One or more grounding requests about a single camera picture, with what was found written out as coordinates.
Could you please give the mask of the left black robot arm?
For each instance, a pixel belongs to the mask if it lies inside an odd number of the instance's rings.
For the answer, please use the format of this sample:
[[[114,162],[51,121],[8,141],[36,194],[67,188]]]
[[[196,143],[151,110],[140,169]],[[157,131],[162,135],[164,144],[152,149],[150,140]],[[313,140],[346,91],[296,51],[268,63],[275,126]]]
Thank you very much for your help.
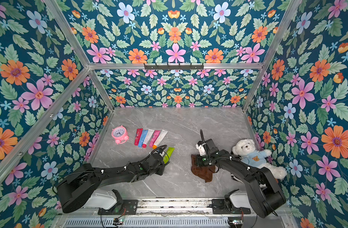
[[[57,195],[64,213],[72,213],[82,208],[93,192],[100,187],[122,182],[142,181],[153,174],[163,175],[169,161],[167,155],[152,153],[137,162],[128,162],[115,168],[92,167],[90,163],[82,165],[75,172],[65,176],[57,185]]]

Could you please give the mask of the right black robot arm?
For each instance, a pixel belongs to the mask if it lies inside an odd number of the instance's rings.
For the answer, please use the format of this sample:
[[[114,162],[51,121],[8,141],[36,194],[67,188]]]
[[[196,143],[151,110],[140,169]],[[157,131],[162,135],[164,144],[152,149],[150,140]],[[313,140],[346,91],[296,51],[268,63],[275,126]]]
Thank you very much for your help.
[[[287,172],[266,161],[270,150],[257,150],[251,139],[238,141],[232,152],[219,150],[212,139],[196,144],[199,154],[194,164],[199,168],[216,166],[231,173],[236,181],[244,184],[245,190],[234,190],[226,196],[228,212],[237,209],[253,209],[261,218],[275,212],[286,203],[286,197],[277,181],[284,179]]]

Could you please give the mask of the white toothpaste tube orange cap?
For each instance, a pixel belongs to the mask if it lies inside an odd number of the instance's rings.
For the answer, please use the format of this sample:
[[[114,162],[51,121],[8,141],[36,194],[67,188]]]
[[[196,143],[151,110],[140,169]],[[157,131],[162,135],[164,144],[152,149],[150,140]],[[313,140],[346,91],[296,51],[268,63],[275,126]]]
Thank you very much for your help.
[[[168,131],[162,130],[154,142],[153,149],[156,149],[167,135]]]

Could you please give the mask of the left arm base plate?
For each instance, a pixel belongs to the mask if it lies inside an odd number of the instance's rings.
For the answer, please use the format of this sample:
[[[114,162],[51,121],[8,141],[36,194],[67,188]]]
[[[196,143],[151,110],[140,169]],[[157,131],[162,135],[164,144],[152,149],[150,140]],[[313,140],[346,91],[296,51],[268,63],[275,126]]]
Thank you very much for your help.
[[[116,203],[111,209],[99,209],[98,215],[135,215],[138,208],[137,199],[124,199]]]

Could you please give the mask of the white toothpaste tube red cap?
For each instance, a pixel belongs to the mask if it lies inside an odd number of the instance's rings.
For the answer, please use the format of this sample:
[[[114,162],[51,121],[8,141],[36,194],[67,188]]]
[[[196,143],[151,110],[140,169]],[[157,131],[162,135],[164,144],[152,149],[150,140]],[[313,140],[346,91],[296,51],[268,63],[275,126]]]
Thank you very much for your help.
[[[145,139],[144,139],[143,144],[142,144],[143,148],[146,148],[149,145],[149,142],[150,142],[151,137],[153,136],[154,132],[155,131],[152,129],[147,130]]]

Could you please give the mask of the blue toothpaste tube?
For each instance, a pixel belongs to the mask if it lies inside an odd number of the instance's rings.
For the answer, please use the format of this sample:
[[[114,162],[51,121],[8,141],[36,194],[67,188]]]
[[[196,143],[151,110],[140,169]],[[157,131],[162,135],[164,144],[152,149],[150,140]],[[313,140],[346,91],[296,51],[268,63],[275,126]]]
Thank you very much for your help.
[[[139,148],[142,148],[143,142],[144,142],[144,140],[145,140],[145,138],[146,138],[147,133],[148,133],[148,130],[143,130],[143,131],[142,131],[141,136],[140,136],[140,139],[139,139],[139,143],[138,143],[138,147],[139,147]]]

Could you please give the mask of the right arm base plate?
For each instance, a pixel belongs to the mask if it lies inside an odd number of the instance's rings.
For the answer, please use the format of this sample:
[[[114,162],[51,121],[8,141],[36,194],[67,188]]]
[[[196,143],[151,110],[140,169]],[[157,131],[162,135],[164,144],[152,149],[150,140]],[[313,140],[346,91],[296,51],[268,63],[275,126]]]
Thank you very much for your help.
[[[236,208],[229,199],[212,199],[207,207],[212,209],[213,214],[251,214],[251,209]]]

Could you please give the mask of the green toothpaste tube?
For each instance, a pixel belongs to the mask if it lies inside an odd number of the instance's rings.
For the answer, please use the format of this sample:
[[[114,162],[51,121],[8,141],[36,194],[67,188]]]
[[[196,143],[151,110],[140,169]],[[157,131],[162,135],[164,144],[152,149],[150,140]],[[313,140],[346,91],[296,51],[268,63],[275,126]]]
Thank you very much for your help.
[[[170,158],[172,153],[174,152],[175,148],[169,147],[166,152],[163,154],[163,162],[164,164],[168,164],[170,162]]]

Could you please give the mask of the brown cloth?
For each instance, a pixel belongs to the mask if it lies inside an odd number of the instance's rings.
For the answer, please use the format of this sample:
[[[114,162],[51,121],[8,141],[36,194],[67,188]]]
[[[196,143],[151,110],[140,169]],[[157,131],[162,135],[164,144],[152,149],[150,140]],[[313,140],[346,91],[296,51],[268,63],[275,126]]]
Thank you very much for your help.
[[[192,173],[203,179],[205,181],[205,183],[211,182],[213,179],[213,174],[216,173],[216,166],[212,165],[212,166],[199,166],[197,164],[197,157],[195,155],[191,155],[191,171]]]

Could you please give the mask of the magenta toothpaste tube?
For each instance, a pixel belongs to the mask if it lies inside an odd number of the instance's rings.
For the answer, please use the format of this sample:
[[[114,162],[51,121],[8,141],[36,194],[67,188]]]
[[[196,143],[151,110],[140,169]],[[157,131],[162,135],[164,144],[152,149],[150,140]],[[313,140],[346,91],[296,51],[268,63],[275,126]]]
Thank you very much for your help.
[[[138,128],[138,129],[136,130],[134,145],[136,145],[136,146],[139,145],[142,132],[143,132],[143,129],[142,129],[142,128]]]

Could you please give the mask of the pink toothpaste tube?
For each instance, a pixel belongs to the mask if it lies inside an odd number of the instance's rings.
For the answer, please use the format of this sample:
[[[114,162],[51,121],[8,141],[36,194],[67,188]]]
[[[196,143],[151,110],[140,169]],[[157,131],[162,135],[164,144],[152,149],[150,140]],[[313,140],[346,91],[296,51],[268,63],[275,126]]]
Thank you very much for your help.
[[[150,140],[149,146],[153,147],[155,144],[155,141],[157,140],[158,136],[160,135],[161,131],[160,130],[155,130],[153,133],[153,136]]]

